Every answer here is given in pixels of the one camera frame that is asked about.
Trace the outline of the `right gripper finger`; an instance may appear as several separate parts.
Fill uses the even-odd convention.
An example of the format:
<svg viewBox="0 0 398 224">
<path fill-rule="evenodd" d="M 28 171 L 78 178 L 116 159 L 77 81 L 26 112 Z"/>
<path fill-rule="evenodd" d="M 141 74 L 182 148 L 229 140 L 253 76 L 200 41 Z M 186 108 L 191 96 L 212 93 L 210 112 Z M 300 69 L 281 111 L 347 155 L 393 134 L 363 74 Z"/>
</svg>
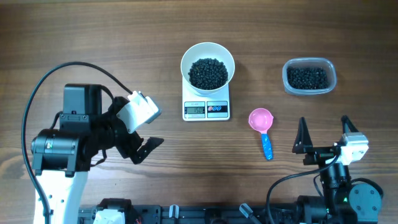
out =
<svg viewBox="0 0 398 224">
<path fill-rule="evenodd" d="M 341 117 L 341 122 L 342 122 L 343 134 L 346 134 L 346 133 L 357 133 L 358 132 L 358 129 L 351 122 L 351 120 L 348 118 L 347 115 L 343 115 Z"/>
<path fill-rule="evenodd" d="M 292 152 L 295 154 L 306 154 L 313 149 L 312 140 L 304 117 L 299 119 L 297 135 Z"/>
</svg>

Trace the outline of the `pink scoop blue handle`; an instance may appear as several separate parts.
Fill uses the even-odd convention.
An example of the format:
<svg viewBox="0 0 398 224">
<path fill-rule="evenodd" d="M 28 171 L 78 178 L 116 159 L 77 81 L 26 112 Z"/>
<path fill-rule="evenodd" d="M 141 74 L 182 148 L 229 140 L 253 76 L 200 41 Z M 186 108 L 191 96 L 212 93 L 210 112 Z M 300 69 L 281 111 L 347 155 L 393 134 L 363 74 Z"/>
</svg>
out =
<svg viewBox="0 0 398 224">
<path fill-rule="evenodd" d="M 250 127 L 261 134 L 262 149 L 268 161 L 273 159 L 272 143 L 267 133 L 273 124 L 273 119 L 271 112 L 265 108 L 253 110 L 248 118 Z"/>
</svg>

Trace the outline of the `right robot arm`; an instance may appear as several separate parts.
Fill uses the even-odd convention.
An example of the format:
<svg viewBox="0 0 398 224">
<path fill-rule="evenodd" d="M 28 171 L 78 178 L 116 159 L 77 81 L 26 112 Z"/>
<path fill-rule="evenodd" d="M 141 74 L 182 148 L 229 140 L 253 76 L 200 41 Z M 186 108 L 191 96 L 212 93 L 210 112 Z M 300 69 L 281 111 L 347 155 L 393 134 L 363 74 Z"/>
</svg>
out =
<svg viewBox="0 0 398 224">
<path fill-rule="evenodd" d="M 348 166 L 360 161 L 369 149 L 367 137 L 347 116 L 341 118 L 343 134 L 332 146 L 315 147 L 304 118 L 300 118 L 293 153 L 304 154 L 305 166 L 316 165 L 322 196 L 301 195 L 296 201 L 300 223 L 377 223 L 384 196 L 377 183 L 352 179 Z"/>
</svg>

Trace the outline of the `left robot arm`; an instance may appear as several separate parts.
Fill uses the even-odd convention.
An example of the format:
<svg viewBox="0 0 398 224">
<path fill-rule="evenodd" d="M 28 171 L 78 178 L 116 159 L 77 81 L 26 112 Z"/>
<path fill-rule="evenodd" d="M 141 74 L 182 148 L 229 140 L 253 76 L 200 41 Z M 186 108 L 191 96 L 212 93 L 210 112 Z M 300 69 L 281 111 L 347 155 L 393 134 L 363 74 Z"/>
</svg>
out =
<svg viewBox="0 0 398 224">
<path fill-rule="evenodd" d="M 122 158 L 140 164 L 162 138 L 141 138 L 136 130 L 160 114 L 154 101 L 140 91 L 127 97 L 112 97 L 107 112 L 102 111 L 103 85 L 67 84 L 63 110 L 55 121 L 59 129 L 43 129 L 32 140 L 32 168 L 43 190 L 36 196 L 35 223 L 48 206 L 50 223 L 77 223 L 81 196 L 88 179 L 91 160 L 99 152 L 115 147 Z"/>
</svg>

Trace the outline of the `white digital kitchen scale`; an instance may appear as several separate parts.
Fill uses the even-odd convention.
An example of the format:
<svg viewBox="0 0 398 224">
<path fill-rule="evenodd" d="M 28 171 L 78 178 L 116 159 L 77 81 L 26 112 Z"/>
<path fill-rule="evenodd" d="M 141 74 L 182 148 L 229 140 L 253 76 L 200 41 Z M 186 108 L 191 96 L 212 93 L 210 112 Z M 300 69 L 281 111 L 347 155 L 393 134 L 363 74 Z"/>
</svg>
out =
<svg viewBox="0 0 398 224">
<path fill-rule="evenodd" d="M 227 121 L 231 110 L 229 85 L 209 95 L 200 95 L 184 80 L 182 84 L 182 118 L 184 121 Z"/>
</svg>

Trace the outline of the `black beans in bowl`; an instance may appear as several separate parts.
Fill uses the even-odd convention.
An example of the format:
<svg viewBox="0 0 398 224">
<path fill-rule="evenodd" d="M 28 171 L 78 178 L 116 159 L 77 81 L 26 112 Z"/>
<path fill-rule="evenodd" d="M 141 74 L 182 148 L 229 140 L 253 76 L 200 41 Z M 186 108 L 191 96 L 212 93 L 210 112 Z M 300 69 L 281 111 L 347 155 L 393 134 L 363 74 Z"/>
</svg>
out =
<svg viewBox="0 0 398 224">
<path fill-rule="evenodd" d="M 194 87 L 215 90 L 227 82 L 228 71 L 225 64 L 215 58 L 201 58 L 192 63 L 188 76 Z"/>
</svg>

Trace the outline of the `white bowl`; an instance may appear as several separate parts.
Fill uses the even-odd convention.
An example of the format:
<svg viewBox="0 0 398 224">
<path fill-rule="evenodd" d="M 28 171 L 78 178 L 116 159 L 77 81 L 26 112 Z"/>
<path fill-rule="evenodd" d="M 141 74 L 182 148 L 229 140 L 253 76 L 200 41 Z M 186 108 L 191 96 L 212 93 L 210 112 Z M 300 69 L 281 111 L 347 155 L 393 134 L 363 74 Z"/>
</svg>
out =
<svg viewBox="0 0 398 224">
<path fill-rule="evenodd" d="M 220 62 L 223 62 L 228 71 L 228 80 L 227 82 L 220 88 L 228 85 L 231 79 L 234 76 L 235 72 L 235 61 L 232 54 L 227 50 L 227 48 L 223 47 L 220 44 L 213 42 L 202 42 L 190 47 L 183 55 L 182 60 L 180 62 L 180 71 L 183 77 L 183 80 L 186 80 L 190 86 L 198 92 L 200 95 L 209 95 L 211 93 L 217 92 L 220 88 L 215 90 L 201 90 L 189 82 L 189 70 L 192 66 L 192 63 L 196 62 L 201 58 L 215 58 Z"/>
</svg>

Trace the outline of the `clear plastic container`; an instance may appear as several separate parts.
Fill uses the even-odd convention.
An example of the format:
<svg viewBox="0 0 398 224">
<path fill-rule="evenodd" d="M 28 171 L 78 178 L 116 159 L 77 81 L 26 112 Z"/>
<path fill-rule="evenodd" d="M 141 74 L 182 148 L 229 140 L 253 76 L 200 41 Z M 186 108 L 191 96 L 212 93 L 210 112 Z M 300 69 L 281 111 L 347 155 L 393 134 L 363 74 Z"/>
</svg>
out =
<svg viewBox="0 0 398 224">
<path fill-rule="evenodd" d="M 321 67 L 326 71 L 329 86 L 324 89 L 320 90 L 299 90 L 292 88 L 287 80 L 287 68 L 288 67 Z M 310 96 L 310 95 L 321 95 L 325 93 L 331 92 L 336 84 L 337 84 L 337 77 L 336 77 L 336 70 L 334 65 L 331 61 L 326 58 L 320 57 L 303 57 L 303 58 L 293 58 L 288 60 L 282 69 L 282 82 L 284 84 L 284 90 L 286 93 L 290 95 L 296 96 Z"/>
</svg>

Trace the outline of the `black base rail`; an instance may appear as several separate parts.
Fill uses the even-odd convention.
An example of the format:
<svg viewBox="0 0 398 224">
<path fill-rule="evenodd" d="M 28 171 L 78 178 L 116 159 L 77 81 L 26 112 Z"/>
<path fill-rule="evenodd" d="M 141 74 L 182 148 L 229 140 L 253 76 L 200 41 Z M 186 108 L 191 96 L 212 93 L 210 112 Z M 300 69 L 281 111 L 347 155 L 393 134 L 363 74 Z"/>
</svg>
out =
<svg viewBox="0 0 398 224">
<path fill-rule="evenodd" d="M 78 223 L 94 223 L 106 209 L 119 212 L 124 223 L 320 223 L 327 216 L 322 205 L 309 198 L 269 207 L 242 204 L 232 207 L 134 205 L 128 199 L 106 198 L 94 207 L 81 207 Z"/>
</svg>

